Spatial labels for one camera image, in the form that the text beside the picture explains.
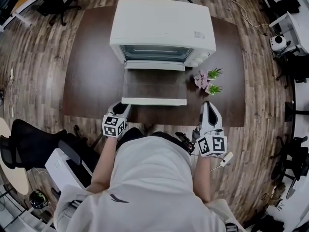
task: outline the green dried plant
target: green dried plant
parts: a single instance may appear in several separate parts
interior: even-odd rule
[[[209,79],[216,79],[219,75],[221,75],[223,72],[221,71],[222,69],[213,69],[208,72],[208,78]]]
[[[222,91],[222,87],[221,86],[217,86],[217,85],[211,85],[208,89],[209,93],[211,94],[218,94]]]

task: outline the label sticker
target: label sticker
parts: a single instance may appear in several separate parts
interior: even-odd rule
[[[194,37],[205,39],[205,35],[202,32],[196,32],[194,31]]]

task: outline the person's left arm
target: person's left arm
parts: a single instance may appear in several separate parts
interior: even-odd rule
[[[91,184],[87,191],[92,193],[102,192],[110,187],[112,170],[114,167],[117,138],[108,137],[98,164],[93,172]]]

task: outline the round wooden table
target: round wooden table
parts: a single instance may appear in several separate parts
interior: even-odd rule
[[[0,135],[3,135],[4,137],[9,137],[11,135],[11,130],[3,118],[0,118]],[[0,165],[5,176],[16,191],[20,194],[26,195],[29,191],[29,182],[26,170],[24,168],[9,169],[2,161],[1,154]]]

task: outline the shirt sleeve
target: shirt sleeve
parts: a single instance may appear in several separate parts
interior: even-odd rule
[[[211,201],[211,202],[209,202],[205,205],[208,209],[215,212],[225,224],[227,224],[229,222],[234,223],[238,226],[238,229],[239,229],[240,232],[246,232],[245,229],[240,225],[240,223],[234,217],[232,211],[230,210],[230,208],[227,205],[226,200],[217,199],[217,200]]]
[[[68,224],[79,204],[92,194],[71,185],[66,185],[63,188],[54,213],[54,226],[58,232],[67,230]]]

